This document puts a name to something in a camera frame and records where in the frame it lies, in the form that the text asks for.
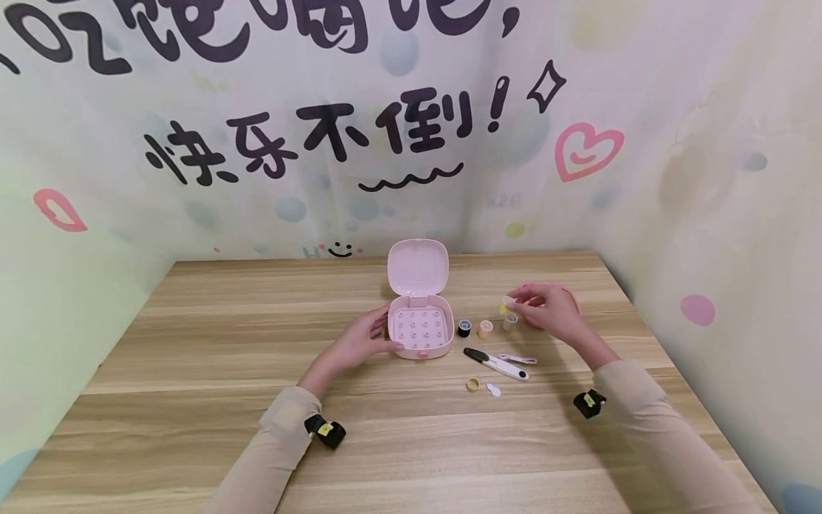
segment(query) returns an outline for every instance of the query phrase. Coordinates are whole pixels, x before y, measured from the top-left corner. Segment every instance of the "forearm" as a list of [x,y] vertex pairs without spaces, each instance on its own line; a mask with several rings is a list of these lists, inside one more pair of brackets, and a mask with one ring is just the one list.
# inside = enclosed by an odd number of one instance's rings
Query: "forearm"
[[646,465],[662,477],[685,512],[761,512],[641,366],[612,361],[598,368],[593,383],[607,399],[603,412],[620,427]]
[[591,371],[597,371],[602,366],[619,360],[619,355],[597,334],[596,331],[585,328],[580,334],[566,341],[573,348]]
[[274,512],[311,442],[304,422],[320,413],[320,399],[338,371],[324,352],[296,387],[283,389],[260,420],[259,432],[217,488],[207,514]]
[[341,371],[339,360],[334,356],[331,349],[328,349],[317,356],[311,366],[308,367],[300,381],[298,387],[312,393],[317,399],[322,400],[326,395],[328,386],[334,381],[334,377]]

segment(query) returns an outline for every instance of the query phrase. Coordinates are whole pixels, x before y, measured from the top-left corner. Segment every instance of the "cream colored wall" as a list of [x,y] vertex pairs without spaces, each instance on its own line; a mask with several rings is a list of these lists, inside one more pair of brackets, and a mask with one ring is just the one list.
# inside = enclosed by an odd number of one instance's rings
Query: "cream colored wall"
[[818,28],[814,2],[758,13],[595,245],[788,514],[822,512]]
[[33,192],[55,181],[9,155],[0,159],[0,501],[172,264],[80,207],[87,230],[52,224]]

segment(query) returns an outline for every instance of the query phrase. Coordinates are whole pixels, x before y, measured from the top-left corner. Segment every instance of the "finger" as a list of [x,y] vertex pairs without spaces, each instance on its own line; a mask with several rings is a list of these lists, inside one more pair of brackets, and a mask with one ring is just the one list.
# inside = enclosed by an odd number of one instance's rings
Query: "finger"
[[520,303],[527,303],[531,307],[542,307],[543,305],[545,305],[545,297],[544,296],[538,296],[536,298],[531,298],[531,299],[525,300],[524,302],[520,302]]
[[375,321],[380,319],[383,316],[388,315],[388,307],[390,307],[390,303],[386,303],[382,307],[375,308],[372,311],[368,311],[367,313],[362,315],[362,319],[368,320],[368,325],[373,325]]
[[542,307],[534,307],[525,303],[511,303],[507,307],[508,310],[522,314],[523,316],[535,316],[543,310]]
[[371,355],[405,350],[405,346],[392,340],[374,339],[368,341],[368,343],[370,343]]
[[376,320],[373,325],[371,325],[371,330],[374,330],[376,328],[383,329],[386,327],[386,325],[388,325],[388,318],[381,317],[380,319]]
[[530,299],[535,296],[546,296],[548,294],[549,287],[550,286],[548,284],[525,284],[508,293],[508,296],[516,299],[522,299],[523,297],[525,297],[525,299]]

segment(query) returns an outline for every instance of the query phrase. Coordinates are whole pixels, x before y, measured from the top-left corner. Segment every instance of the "pink sewing box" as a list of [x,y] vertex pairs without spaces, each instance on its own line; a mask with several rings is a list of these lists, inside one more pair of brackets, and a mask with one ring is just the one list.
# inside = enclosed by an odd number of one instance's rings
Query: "pink sewing box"
[[388,309],[388,334],[403,359],[434,359],[451,349],[454,314],[438,294],[448,283],[448,250],[434,239],[406,239],[388,252],[388,283],[399,298]]

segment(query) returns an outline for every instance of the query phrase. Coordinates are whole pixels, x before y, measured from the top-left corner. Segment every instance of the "thread spool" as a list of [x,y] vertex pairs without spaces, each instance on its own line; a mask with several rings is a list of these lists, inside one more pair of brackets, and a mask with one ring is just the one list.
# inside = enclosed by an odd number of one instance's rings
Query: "thread spool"
[[520,317],[516,314],[506,314],[506,316],[502,319],[502,330],[506,332],[510,331],[519,320]]
[[480,339],[488,339],[488,336],[491,335],[492,330],[494,330],[494,324],[489,322],[487,319],[483,319],[479,323],[479,330],[477,330],[477,335]]
[[506,305],[515,302],[516,300],[511,298],[510,296],[503,296],[502,303],[500,303],[500,314],[502,314],[503,316],[505,316],[506,314],[511,314],[511,311],[508,310],[508,307],[506,307]]
[[471,335],[471,322],[467,319],[459,320],[459,325],[457,325],[457,336],[459,337],[468,337]]

